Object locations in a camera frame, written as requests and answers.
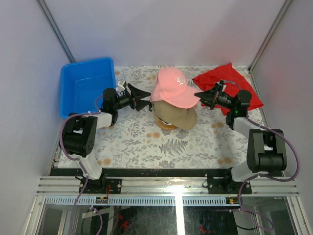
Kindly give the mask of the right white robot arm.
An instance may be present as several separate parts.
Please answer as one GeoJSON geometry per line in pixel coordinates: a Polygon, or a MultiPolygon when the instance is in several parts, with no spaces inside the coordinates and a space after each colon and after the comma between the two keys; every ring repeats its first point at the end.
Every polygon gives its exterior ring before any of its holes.
{"type": "Polygon", "coordinates": [[[230,177],[223,180],[223,188],[234,193],[241,186],[240,182],[254,175],[275,175],[287,168],[285,141],[281,130],[267,130],[248,119],[248,109],[252,94],[248,90],[239,90],[234,97],[224,91],[224,81],[205,92],[195,93],[204,105],[211,110],[215,106],[227,108],[226,124],[228,127],[248,139],[246,161],[231,169],[230,177]]]}

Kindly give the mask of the pink cap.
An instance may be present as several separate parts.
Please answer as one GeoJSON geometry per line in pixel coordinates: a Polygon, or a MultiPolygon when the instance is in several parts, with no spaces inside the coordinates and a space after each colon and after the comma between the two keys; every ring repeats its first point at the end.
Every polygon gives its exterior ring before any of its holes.
{"type": "Polygon", "coordinates": [[[188,85],[183,72],[176,67],[161,68],[156,77],[151,101],[165,101],[175,107],[189,109],[200,98],[195,96],[200,90],[188,85]]]}

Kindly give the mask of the khaki cap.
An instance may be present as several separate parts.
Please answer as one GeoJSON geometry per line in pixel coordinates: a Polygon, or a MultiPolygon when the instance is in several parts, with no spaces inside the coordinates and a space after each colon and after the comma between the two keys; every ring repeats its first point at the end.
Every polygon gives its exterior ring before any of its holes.
{"type": "Polygon", "coordinates": [[[172,123],[182,130],[191,130],[197,123],[196,110],[184,109],[171,105],[165,101],[153,102],[153,111],[158,119],[172,123]]]}

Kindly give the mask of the wooden hat stand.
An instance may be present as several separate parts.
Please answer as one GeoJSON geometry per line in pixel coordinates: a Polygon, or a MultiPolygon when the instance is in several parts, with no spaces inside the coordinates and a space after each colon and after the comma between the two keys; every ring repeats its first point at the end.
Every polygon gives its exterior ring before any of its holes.
{"type": "Polygon", "coordinates": [[[174,126],[174,125],[172,125],[172,124],[165,123],[165,122],[163,122],[163,121],[160,120],[160,119],[157,119],[157,118],[156,118],[155,121],[156,121],[156,125],[157,125],[160,129],[162,129],[162,130],[165,130],[165,131],[173,131],[173,130],[177,129],[176,126],[174,126]]]}

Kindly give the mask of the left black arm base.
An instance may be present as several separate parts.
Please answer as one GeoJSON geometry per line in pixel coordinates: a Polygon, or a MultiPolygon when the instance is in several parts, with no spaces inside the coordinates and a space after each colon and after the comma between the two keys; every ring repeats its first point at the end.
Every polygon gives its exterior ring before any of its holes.
{"type": "Polygon", "coordinates": [[[122,189],[121,179],[106,178],[105,175],[101,175],[100,179],[93,180],[88,179],[86,183],[86,178],[78,176],[75,177],[80,180],[79,192],[87,194],[120,194],[122,189]]]}

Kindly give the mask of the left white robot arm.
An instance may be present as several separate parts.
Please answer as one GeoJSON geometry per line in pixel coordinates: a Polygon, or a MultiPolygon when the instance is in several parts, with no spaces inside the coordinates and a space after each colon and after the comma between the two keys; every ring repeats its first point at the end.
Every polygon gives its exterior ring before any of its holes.
{"type": "Polygon", "coordinates": [[[96,193],[106,190],[107,181],[102,178],[102,167],[97,162],[93,149],[98,129],[114,126],[118,119],[118,111],[130,107],[140,111],[152,104],[146,98],[151,93],[142,91],[126,82],[120,85],[122,91],[107,88],[99,97],[102,99],[96,112],[71,114],[64,121],[59,133],[59,145],[66,157],[77,161],[83,176],[89,180],[90,187],[96,193]]]}

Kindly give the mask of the red cloth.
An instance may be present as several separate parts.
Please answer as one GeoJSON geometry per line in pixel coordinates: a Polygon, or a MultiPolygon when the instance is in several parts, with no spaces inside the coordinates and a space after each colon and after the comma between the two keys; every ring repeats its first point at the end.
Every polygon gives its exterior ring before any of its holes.
{"type": "Polygon", "coordinates": [[[248,110],[254,110],[261,108],[264,104],[258,97],[253,87],[248,83],[248,81],[240,75],[233,67],[232,64],[226,64],[218,66],[215,69],[209,70],[193,78],[194,83],[202,90],[208,91],[214,87],[214,85],[221,80],[230,81],[236,85],[226,84],[225,92],[231,97],[234,97],[239,89],[247,90],[252,94],[252,99],[250,102],[250,107],[248,110]]]}

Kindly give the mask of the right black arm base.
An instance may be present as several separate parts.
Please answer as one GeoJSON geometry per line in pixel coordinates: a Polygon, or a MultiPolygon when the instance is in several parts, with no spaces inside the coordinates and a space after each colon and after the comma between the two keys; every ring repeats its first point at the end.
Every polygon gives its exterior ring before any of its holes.
{"type": "Polygon", "coordinates": [[[231,170],[222,170],[218,174],[207,174],[208,193],[213,195],[238,194],[242,182],[233,180],[231,170]]]}

